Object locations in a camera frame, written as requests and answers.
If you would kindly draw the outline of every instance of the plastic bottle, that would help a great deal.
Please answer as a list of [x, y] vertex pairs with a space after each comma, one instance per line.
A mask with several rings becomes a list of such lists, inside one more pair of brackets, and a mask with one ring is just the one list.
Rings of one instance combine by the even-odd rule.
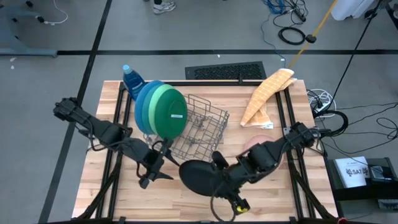
[[142, 87], [145, 85], [145, 81], [128, 65], [123, 65], [123, 82], [124, 86], [128, 90], [131, 98], [135, 101], [138, 97], [138, 93], [141, 91]]

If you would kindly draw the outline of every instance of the black vent grate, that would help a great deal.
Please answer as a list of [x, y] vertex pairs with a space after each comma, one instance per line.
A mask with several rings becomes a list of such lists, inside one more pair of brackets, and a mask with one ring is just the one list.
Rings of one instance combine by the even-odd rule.
[[187, 80], [263, 80], [267, 78], [262, 62], [231, 63], [185, 68]]

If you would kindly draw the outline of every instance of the yellow cloth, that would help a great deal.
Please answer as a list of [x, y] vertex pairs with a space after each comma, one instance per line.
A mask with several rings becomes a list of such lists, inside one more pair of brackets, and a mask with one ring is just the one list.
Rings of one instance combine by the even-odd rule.
[[273, 123], [267, 115], [266, 101], [276, 92], [284, 90], [294, 81], [292, 78], [294, 72], [287, 68], [281, 68], [272, 74], [269, 78], [265, 79], [254, 90], [248, 107], [246, 108], [241, 126], [250, 127], [256, 126], [258, 128], [272, 129]]

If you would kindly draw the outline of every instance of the wire dish rack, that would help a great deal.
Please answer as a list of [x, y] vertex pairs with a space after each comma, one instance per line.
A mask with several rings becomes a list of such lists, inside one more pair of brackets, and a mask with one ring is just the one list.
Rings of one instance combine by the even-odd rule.
[[[172, 155], [183, 159], [200, 159], [210, 161], [211, 154], [217, 149], [223, 138], [229, 114], [225, 110], [215, 108], [211, 102], [194, 95], [184, 96], [187, 101], [188, 118], [184, 132], [174, 139], [170, 148]], [[159, 136], [144, 136], [148, 145], [153, 145]]]

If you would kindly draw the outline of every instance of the blue plate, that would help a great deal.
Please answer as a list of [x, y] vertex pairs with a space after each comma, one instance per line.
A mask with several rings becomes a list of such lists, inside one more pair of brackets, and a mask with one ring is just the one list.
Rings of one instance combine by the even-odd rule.
[[144, 123], [142, 121], [142, 106], [144, 105], [144, 100], [150, 92], [153, 87], [158, 86], [158, 85], [163, 85], [163, 82], [161, 81], [152, 81], [150, 83], [147, 83], [139, 92], [137, 100], [136, 100], [136, 105], [134, 108], [134, 119], [136, 120], [136, 124], [138, 128], [145, 134], [148, 134], [150, 131], [145, 128]]

